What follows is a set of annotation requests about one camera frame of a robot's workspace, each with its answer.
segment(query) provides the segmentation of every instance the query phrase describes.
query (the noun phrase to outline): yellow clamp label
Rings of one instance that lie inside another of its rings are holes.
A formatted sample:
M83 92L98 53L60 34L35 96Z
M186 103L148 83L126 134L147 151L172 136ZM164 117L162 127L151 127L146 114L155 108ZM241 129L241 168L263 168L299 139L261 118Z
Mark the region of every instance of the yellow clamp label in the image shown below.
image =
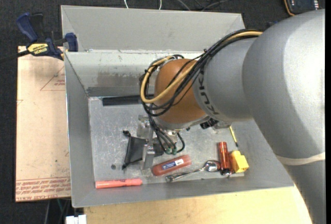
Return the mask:
M27 49L30 53L38 55L40 53L46 52L48 45L46 43L36 43L29 46Z

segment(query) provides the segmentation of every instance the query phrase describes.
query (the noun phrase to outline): yellow cable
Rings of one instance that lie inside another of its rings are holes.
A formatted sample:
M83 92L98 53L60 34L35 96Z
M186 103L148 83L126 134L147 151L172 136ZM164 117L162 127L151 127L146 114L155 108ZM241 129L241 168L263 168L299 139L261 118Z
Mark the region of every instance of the yellow cable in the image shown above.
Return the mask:
M246 32L242 32L242 33L238 33L236 35L233 35L231 37L229 37L226 41L229 41L231 39L237 38L237 37L243 37L243 36L259 36L261 35L262 32L256 32L256 31L246 31ZM158 65L160 65L161 63L163 63L166 60L169 60L170 58L172 58L172 56L168 56L165 57L157 62L155 62L153 65L151 65L149 67L149 69L147 70L147 73L145 74L145 77L142 81L141 84L141 88L140 88L140 97L141 100L144 103L153 103L161 98L163 98L175 85L177 85L183 78L186 77L186 75L191 71L191 69L194 67L195 64L193 64L191 67L189 67L182 75L180 75L173 83L171 83L163 92L161 92L158 96L152 98L152 99L146 99L145 97L145 86L147 83L147 79L148 79L148 75L151 75L151 71Z
M233 132L231 126L229 126L229 130L230 130L230 132L231 132L231 136L232 136L232 138L233 138L234 143L236 143L236 145L237 145L237 139L236 139L236 136L234 135L234 132Z

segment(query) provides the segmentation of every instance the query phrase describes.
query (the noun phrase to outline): yellow object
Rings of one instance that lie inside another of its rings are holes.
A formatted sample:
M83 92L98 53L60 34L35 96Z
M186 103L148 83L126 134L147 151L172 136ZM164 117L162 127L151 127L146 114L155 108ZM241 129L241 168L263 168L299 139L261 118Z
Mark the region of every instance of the yellow object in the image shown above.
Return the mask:
M33 53L34 55L38 55L42 52L47 51L48 45L46 43L36 43L29 46L27 49L30 53Z
M240 153L240 151L233 151L230 154L232 169L234 172L245 172L249 165L244 155Z
M230 130L230 132L231 132L231 136L232 136L232 138L233 138L234 143L236 143L236 146L238 146L236 136L234 135L234 132L233 132L233 129L232 129L231 126L229 126L229 130Z

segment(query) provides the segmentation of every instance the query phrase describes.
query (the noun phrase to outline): metal tool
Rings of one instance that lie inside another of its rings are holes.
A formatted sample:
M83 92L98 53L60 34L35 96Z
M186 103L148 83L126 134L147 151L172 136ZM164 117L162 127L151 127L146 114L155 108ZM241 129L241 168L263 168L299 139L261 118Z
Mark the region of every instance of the metal tool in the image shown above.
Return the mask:
M204 167L193 170L193 171L189 171L189 172L182 172L182 173L176 173L176 174L171 174L166 176L165 181L170 183L173 182L179 178L184 177L185 175L191 174L193 172L201 172L201 171L207 171L207 172L217 172L219 171L221 168L221 164L216 161L216 160L209 160L205 163Z

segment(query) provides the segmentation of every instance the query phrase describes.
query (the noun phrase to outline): blue clamp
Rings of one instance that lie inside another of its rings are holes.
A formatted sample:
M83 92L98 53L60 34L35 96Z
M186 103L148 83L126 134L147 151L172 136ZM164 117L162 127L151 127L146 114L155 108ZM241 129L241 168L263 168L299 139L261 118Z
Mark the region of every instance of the blue clamp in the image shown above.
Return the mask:
M74 33L67 33L65 38L57 41L53 41L50 37L44 37L45 32L43 31L42 19L43 15L41 13L31 16L29 12L22 14L16 19L18 28L29 39L29 43L26 45L29 54L34 56L51 56L62 60L63 52L57 45L64 42L69 44L69 51L78 51L78 42Z

